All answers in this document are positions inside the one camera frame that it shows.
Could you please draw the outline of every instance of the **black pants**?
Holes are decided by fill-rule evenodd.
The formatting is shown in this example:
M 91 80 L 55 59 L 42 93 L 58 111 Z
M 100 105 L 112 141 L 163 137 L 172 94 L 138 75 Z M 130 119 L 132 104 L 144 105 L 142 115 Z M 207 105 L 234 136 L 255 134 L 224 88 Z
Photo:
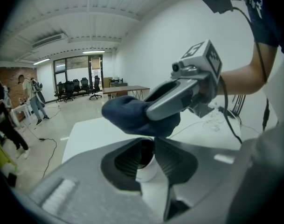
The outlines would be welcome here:
M 8 116 L 6 116 L 6 119 L 0 123 L 0 131 L 15 144 L 16 149 L 19 149 L 20 146 L 22 146 L 24 150 L 29 149 L 23 137 L 13 128 Z

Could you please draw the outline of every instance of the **air conditioner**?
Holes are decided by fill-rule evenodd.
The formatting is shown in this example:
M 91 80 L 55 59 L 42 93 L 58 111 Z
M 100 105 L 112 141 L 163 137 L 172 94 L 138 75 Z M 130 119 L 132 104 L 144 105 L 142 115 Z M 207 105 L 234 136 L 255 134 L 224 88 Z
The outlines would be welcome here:
M 32 48 L 34 49 L 34 48 L 43 46 L 43 45 L 51 43 L 51 42 L 56 42 L 56 41 L 62 40 L 62 39 L 65 39 L 65 37 L 66 37 L 66 35 L 64 33 L 53 35 L 53 36 L 44 38 L 44 39 L 34 43 L 32 45 Z

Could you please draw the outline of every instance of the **fluorescent light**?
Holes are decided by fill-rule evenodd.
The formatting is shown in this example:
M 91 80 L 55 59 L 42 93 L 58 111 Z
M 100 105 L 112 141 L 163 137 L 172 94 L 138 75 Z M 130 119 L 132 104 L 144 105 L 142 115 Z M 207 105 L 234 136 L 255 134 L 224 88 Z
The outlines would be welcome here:
M 93 51 L 84 51 L 83 54 L 88 54 L 88 53 L 104 53 L 104 50 L 93 50 Z
M 48 59 L 45 59 L 45 60 L 42 60 L 42 61 L 36 62 L 36 63 L 34 63 L 33 65 L 38 65 L 38 64 L 40 64 L 40 63 L 42 63 L 42 62 L 46 62 L 46 61 L 48 61 L 48 60 L 50 60 L 50 59 L 48 58 Z

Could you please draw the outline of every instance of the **white sneaker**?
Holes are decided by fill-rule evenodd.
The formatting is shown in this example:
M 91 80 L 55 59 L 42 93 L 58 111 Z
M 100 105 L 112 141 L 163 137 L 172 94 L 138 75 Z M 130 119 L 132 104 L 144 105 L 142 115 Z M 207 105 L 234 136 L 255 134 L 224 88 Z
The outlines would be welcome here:
M 18 159 L 24 151 L 25 150 L 22 147 L 20 147 L 18 150 L 16 150 L 16 158 Z
M 25 153 L 24 153 L 24 158 L 27 159 L 29 157 L 30 154 L 30 148 L 28 148 Z

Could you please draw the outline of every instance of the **ceiling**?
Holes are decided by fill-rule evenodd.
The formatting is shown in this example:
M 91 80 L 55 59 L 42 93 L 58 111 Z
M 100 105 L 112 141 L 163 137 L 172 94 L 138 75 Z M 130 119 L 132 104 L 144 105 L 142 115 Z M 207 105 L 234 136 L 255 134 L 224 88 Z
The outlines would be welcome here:
M 58 54 L 118 48 L 129 30 L 166 0 L 20 0 L 0 38 L 0 61 L 34 62 Z M 41 39 L 66 38 L 32 49 Z

